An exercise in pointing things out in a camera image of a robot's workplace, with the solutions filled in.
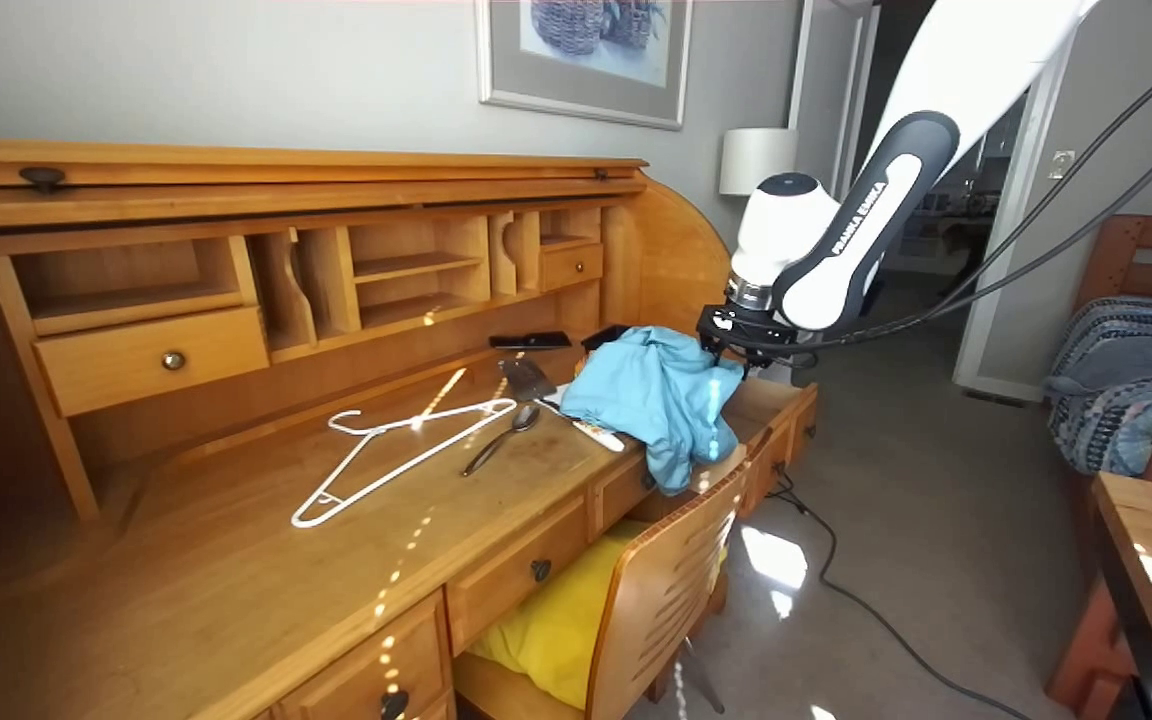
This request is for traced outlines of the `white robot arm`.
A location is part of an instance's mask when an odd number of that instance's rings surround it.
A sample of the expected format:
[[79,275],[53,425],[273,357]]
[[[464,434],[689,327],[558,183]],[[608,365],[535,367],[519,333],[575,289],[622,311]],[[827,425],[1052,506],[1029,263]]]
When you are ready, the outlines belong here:
[[697,320],[747,365],[820,348],[941,177],[1023,94],[1099,0],[931,0],[845,197],[776,172],[744,204],[729,290]]

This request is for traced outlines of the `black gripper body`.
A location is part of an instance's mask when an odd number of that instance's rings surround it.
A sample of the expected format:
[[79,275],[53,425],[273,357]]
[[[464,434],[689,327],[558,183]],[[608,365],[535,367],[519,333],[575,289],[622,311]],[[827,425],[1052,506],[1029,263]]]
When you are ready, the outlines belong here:
[[731,303],[707,303],[697,320],[697,333],[707,353],[739,357],[755,367],[820,353],[820,338],[808,338],[805,333],[784,327],[766,311],[744,311]]

